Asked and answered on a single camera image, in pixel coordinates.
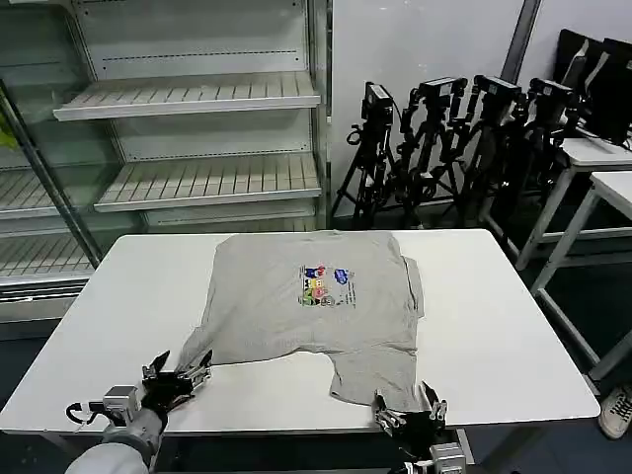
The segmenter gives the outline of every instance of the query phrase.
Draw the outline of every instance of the shoe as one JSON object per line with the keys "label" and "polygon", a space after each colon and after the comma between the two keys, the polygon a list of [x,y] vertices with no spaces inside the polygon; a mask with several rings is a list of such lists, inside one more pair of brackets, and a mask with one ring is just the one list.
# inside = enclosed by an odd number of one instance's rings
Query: shoe
{"label": "shoe", "polygon": [[617,387],[601,402],[599,427],[610,439],[620,439],[632,422],[632,385]]}

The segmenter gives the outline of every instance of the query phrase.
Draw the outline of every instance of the white table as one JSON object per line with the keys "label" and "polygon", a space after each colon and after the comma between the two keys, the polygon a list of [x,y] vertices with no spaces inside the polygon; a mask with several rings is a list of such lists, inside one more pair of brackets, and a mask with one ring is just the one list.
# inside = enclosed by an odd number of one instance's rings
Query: white table
{"label": "white table", "polygon": [[[418,380],[472,427],[592,418],[599,405],[496,241],[484,230],[394,232],[419,266],[426,316]],[[140,367],[179,349],[205,305],[228,235],[125,236],[112,247],[0,414],[10,434],[73,434],[64,410],[135,384]],[[329,395],[325,355],[215,367],[169,435],[375,430],[368,407]],[[82,433],[102,430],[95,423]]]}
{"label": "white table", "polygon": [[593,380],[603,379],[621,360],[632,352],[632,331],[630,331],[610,352],[604,357],[599,357],[584,336],[566,316],[551,295],[546,291],[546,285],[562,267],[575,266],[578,261],[581,265],[590,263],[617,263],[631,262],[630,253],[608,254],[607,256],[595,256],[570,258],[568,252],[573,243],[580,235],[582,228],[586,225],[588,218],[593,212],[600,199],[605,200],[610,205],[618,209],[621,213],[632,219],[632,171],[593,173],[591,190],[587,193],[584,201],[578,208],[575,216],[571,220],[564,237],[560,240],[555,250],[551,254],[544,269],[536,279],[531,292],[533,296],[541,300],[558,321],[566,327],[571,336],[579,344],[584,354],[591,360],[593,369],[589,376]]}
{"label": "white table", "polygon": [[[526,268],[539,244],[558,242],[562,238],[563,232],[546,232],[546,230],[571,183],[578,174],[632,170],[632,153],[600,138],[567,138],[564,140],[562,148],[569,155],[570,166],[558,178],[555,188],[546,201],[526,243],[519,250],[513,242],[508,242],[509,248],[516,258],[515,267],[518,270]],[[490,224],[496,233],[499,235],[505,234],[505,231],[500,228],[489,213],[484,213],[483,219]],[[595,239],[629,237],[631,235],[632,227],[624,227],[583,230],[580,233],[580,238]]]}

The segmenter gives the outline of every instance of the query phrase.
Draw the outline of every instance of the t-shirt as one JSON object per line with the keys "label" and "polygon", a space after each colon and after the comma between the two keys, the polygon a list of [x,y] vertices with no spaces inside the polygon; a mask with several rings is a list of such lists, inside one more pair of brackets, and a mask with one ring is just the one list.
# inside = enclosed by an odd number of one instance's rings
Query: t-shirt
{"label": "t-shirt", "polygon": [[201,324],[179,368],[209,350],[213,364],[324,353],[331,393],[419,410],[415,399],[422,287],[390,232],[241,234],[217,246]]}

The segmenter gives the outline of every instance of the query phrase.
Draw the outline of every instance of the white shelf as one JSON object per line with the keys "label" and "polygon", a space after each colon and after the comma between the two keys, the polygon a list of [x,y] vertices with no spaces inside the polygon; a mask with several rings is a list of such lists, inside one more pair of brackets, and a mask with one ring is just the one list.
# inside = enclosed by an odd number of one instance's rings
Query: white shelf
{"label": "white shelf", "polygon": [[95,204],[99,212],[316,198],[311,153],[126,164]]}
{"label": "white shelf", "polygon": [[82,279],[92,272],[70,234],[0,239],[0,284]]}
{"label": "white shelf", "polygon": [[[63,188],[75,205],[94,198],[102,166],[56,168]],[[58,216],[52,200],[33,170],[0,170],[0,220]]]}
{"label": "white shelf", "polygon": [[65,121],[306,109],[320,102],[305,71],[225,74],[101,81],[53,113]]}
{"label": "white shelf", "polygon": [[0,219],[58,215],[32,170],[0,172]]}
{"label": "white shelf", "polygon": [[316,217],[296,217],[238,222],[168,225],[150,227],[152,234],[220,234],[220,233],[258,233],[258,232],[312,232],[318,230]]}

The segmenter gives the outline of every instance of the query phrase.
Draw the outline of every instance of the green object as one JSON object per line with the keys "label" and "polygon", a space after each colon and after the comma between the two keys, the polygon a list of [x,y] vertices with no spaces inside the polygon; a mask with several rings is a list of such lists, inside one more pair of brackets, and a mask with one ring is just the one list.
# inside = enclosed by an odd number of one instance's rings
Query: green object
{"label": "green object", "polygon": [[0,146],[6,146],[12,150],[17,150],[19,146],[18,140],[2,115],[0,115]]}

